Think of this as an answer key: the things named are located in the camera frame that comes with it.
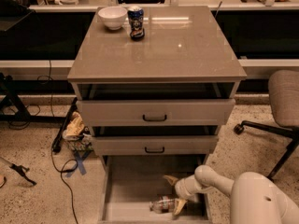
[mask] chair base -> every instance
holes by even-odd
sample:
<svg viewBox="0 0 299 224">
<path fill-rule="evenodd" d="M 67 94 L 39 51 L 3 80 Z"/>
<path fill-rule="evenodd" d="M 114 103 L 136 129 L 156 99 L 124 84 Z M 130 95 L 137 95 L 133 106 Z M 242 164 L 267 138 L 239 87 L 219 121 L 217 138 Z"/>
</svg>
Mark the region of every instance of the chair base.
<svg viewBox="0 0 299 224">
<path fill-rule="evenodd" d="M 244 126 L 249 126 L 251 128 L 263 130 L 270 133 L 275 133 L 284 137 L 291 138 L 292 141 L 287 145 L 287 151 L 284 153 L 284 155 L 281 157 L 281 159 L 278 161 L 276 166 L 273 168 L 273 170 L 270 172 L 270 174 L 267 176 L 271 181 L 273 181 L 273 176 L 276 175 L 276 173 L 279 171 L 279 169 L 282 167 L 282 165 L 287 161 L 287 159 L 291 156 L 291 154 L 296 150 L 296 148 L 299 146 L 299 132 L 292 131 L 292 130 L 286 130 L 278 127 L 273 127 L 269 125 L 264 125 L 260 123 L 250 122 L 250 121 L 242 121 L 241 124 L 237 124 L 234 127 L 234 132 L 236 134 L 242 134 L 244 131 Z"/>
</svg>

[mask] cabinet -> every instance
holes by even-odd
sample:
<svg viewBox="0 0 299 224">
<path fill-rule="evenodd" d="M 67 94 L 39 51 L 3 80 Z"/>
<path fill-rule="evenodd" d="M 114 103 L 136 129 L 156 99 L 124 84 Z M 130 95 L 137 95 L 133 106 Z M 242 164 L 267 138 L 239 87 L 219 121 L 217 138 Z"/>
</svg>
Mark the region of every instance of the cabinet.
<svg viewBox="0 0 299 224">
<path fill-rule="evenodd" d="M 172 194 L 163 175 L 191 175 L 218 142 L 246 74 L 208 7 L 144 7 L 143 40 L 128 21 L 95 16 L 68 75 L 107 171 L 99 223 L 210 223 L 205 197 L 179 217 L 149 201 Z"/>
</svg>

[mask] terrazzo floor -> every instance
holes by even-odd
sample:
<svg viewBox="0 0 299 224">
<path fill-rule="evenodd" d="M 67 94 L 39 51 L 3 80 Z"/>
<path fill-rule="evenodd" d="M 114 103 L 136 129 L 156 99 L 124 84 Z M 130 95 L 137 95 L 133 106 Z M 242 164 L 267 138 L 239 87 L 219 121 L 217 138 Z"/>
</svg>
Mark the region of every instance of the terrazzo floor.
<svg viewBox="0 0 299 224">
<path fill-rule="evenodd" d="M 55 115 L 62 115 L 69 105 L 55 105 Z M 40 105 L 41 112 L 50 114 L 49 107 Z M 36 107 L 28 108 L 32 113 Z M 220 132 L 220 141 L 206 164 L 220 175 L 235 179 L 246 171 L 268 175 L 285 151 L 289 140 L 275 134 L 247 128 L 241 135 L 233 132 L 234 126 L 243 119 L 274 124 L 267 96 L 236 97 L 236 106 Z M 79 152 L 84 165 L 73 173 L 60 174 L 74 166 L 74 152 L 66 143 L 58 154 L 51 152 L 51 144 L 60 126 L 57 124 L 31 123 L 16 130 L 7 122 L 0 122 L 0 157 L 16 165 L 29 167 L 27 176 L 37 184 L 32 186 L 14 170 L 0 163 L 0 174 L 7 183 L 0 188 L 0 223 L 12 224 L 73 224 L 76 223 L 73 205 L 79 224 L 97 223 L 102 195 L 104 170 L 93 152 Z M 275 176 L 275 184 L 299 204 L 299 155 L 294 153 Z M 214 224 L 230 222 L 229 199 L 216 189 L 207 195 Z"/>
</svg>

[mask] blue can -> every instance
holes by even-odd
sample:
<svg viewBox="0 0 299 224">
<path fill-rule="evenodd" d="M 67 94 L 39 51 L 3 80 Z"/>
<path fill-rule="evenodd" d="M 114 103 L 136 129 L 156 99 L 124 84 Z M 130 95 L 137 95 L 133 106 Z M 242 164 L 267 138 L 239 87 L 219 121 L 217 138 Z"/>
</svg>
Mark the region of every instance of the blue can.
<svg viewBox="0 0 299 224">
<path fill-rule="evenodd" d="M 140 7 L 134 6 L 128 9 L 128 19 L 131 26 L 130 37 L 133 40 L 139 40 L 144 37 L 143 14 L 143 9 Z"/>
</svg>

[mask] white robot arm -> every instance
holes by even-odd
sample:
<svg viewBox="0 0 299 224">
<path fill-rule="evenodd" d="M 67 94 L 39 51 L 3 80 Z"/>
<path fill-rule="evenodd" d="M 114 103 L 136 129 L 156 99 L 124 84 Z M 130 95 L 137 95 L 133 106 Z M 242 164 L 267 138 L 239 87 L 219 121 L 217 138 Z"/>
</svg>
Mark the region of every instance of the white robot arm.
<svg viewBox="0 0 299 224">
<path fill-rule="evenodd" d="M 298 224 L 299 208 L 284 192 L 263 175 L 246 172 L 235 181 L 201 165 L 194 175 L 178 180 L 166 175 L 178 195 L 174 215 L 178 215 L 195 193 L 216 188 L 231 201 L 231 224 Z"/>
</svg>

